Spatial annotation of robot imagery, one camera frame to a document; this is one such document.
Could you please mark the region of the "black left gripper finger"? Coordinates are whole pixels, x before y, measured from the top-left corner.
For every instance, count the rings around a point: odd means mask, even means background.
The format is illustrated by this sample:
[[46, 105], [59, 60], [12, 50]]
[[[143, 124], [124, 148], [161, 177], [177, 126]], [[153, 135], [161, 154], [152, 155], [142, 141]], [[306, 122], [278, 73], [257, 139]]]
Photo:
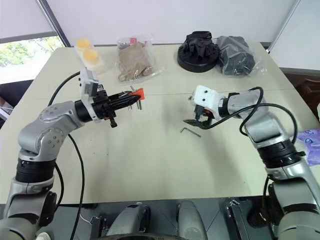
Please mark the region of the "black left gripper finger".
[[116, 100], [112, 100], [111, 105], [113, 109], [123, 109], [134, 105], [139, 100], [139, 98], [118, 98]]
[[139, 100], [139, 95], [134, 95], [131, 92], [121, 92], [113, 94], [109, 97], [112, 102], [115, 101], [125, 101], [125, 102], [137, 102]]

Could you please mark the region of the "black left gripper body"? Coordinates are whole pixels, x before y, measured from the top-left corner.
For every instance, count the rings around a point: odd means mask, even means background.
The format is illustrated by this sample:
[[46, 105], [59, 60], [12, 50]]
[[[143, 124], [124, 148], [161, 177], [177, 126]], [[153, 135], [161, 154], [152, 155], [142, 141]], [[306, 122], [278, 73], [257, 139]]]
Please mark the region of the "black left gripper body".
[[117, 99], [116, 95], [107, 95], [106, 90], [100, 90], [93, 98], [93, 110], [100, 120], [109, 120], [112, 128], [117, 127], [115, 121], [116, 113], [114, 107], [114, 101]]

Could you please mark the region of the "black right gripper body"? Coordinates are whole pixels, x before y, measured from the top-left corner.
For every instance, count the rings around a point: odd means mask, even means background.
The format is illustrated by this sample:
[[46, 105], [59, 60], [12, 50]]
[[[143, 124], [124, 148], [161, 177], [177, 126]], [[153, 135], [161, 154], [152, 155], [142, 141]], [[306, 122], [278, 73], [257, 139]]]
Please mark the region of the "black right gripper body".
[[213, 113], [200, 105], [195, 106], [194, 113], [196, 124], [211, 124], [214, 119]]

